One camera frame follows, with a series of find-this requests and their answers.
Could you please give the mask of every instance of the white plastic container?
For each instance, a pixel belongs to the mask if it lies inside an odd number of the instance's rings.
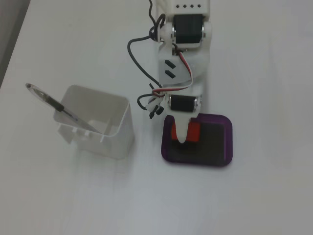
[[[60,112],[54,120],[60,124],[58,133],[80,150],[112,158],[125,158],[134,141],[130,103],[127,98],[70,86],[61,103],[102,134],[85,130]]]

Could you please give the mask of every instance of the purple square plate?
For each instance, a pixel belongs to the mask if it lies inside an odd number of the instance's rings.
[[[165,118],[161,148],[163,158],[172,163],[228,165],[233,158],[231,121],[225,116],[214,114],[199,114],[191,121],[201,125],[200,140],[181,144],[172,140],[174,117]]]

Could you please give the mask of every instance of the black pen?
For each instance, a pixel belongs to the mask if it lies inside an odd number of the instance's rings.
[[[87,129],[89,131],[93,131],[93,132],[101,134],[101,132],[99,132],[97,129],[95,129],[94,127],[89,125],[84,120],[80,119],[76,114],[74,114],[72,111],[70,111],[69,109],[64,107],[64,105],[60,104],[58,101],[53,99],[51,96],[47,95],[45,92],[40,90],[38,87],[36,87],[30,83],[26,83],[26,87],[39,100],[41,100],[42,102],[44,102],[46,104],[49,104],[50,106],[55,108],[55,110],[62,112],[64,115],[66,115],[68,118],[70,118],[72,121],[74,121],[80,127]]]

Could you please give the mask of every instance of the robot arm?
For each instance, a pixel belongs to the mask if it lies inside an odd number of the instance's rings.
[[[164,109],[175,119],[176,134],[185,142],[190,118],[201,108],[203,77],[209,63],[212,26],[209,22],[209,0],[157,0],[166,15],[166,24],[159,29],[164,43],[159,47],[159,82],[163,87],[190,83],[185,65],[173,53],[173,43],[182,51],[193,75],[193,83],[180,91],[166,92]]]
[[[156,83],[152,94],[138,98],[138,104],[150,112],[160,114],[164,110],[175,118],[178,140],[186,141],[190,118],[196,118],[201,108],[203,94],[203,76],[209,63],[209,50],[212,37],[212,26],[209,22],[209,0],[156,0],[157,12],[163,11],[157,21],[151,16],[152,2],[149,11],[154,27],[149,36],[130,40],[128,52],[143,73]],[[130,45],[146,39],[159,44],[158,81],[152,78],[134,58]],[[144,107],[142,97],[151,96]]]

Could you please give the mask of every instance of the orange object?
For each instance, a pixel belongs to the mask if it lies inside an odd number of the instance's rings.
[[[172,126],[172,139],[178,140],[176,135],[176,125],[175,122]],[[200,123],[198,122],[190,122],[188,125],[188,132],[186,141],[190,142],[198,142],[200,139]]]

